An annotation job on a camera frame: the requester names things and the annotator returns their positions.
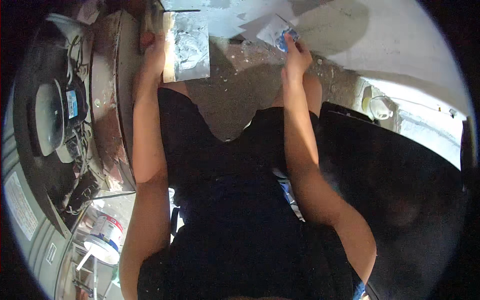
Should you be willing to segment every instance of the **hand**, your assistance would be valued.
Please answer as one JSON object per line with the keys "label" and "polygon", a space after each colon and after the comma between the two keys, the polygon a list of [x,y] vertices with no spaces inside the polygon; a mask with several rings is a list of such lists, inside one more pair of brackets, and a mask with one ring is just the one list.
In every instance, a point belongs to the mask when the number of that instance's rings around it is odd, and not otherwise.
{"label": "hand", "polygon": [[156,84],[162,80],[162,72],[165,66],[165,34],[154,35],[146,33],[141,38],[142,43],[147,41],[150,45],[145,50],[144,63],[141,68],[141,76],[146,80],[153,80]]}
{"label": "hand", "polygon": [[296,43],[290,34],[285,33],[288,53],[287,63],[282,70],[282,82],[288,84],[291,82],[302,82],[303,74],[312,63],[312,56],[305,44],[301,41]]}

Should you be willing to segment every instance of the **paint bucket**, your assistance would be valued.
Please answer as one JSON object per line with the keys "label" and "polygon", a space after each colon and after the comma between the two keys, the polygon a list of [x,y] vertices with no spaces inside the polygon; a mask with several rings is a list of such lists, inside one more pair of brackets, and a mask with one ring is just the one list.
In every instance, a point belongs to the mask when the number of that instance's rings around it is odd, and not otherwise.
{"label": "paint bucket", "polygon": [[88,250],[87,255],[78,264],[77,270],[86,262],[90,255],[107,264],[117,264],[120,259],[119,245],[123,234],[123,227],[109,215],[100,215],[85,238],[84,246]]}

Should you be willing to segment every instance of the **person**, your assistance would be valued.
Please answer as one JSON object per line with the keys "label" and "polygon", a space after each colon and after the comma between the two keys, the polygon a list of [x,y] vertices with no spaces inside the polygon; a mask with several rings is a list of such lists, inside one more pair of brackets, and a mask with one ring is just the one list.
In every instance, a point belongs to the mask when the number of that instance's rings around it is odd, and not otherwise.
{"label": "person", "polygon": [[[133,95],[137,194],[120,258],[125,299],[354,299],[364,291],[375,240],[322,176],[322,86],[305,74],[305,45],[285,38],[282,92],[227,143],[184,85],[161,83],[164,38],[146,50]],[[274,168],[288,175],[304,221]],[[169,186],[185,222],[171,244]]]}

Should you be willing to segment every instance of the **black t-shirt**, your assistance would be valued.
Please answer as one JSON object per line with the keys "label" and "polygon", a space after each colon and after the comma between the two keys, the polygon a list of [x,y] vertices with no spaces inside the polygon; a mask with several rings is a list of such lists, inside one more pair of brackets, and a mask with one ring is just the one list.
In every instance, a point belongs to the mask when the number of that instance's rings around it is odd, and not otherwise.
{"label": "black t-shirt", "polygon": [[300,221],[271,174],[199,187],[168,250],[144,261],[139,299],[358,299],[364,285],[335,231]]}

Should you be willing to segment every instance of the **left hand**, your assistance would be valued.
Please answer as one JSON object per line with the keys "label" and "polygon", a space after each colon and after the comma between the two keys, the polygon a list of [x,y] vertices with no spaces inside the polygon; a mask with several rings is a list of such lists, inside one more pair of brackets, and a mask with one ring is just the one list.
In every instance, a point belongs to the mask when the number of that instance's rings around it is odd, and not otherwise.
{"label": "left hand", "polygon": [[156,84],[159,84],[165,67],[165,34],[155,35],[155,39],[152,40],[152,44],[145,50],[141,75],[145,79],[154,80]]}

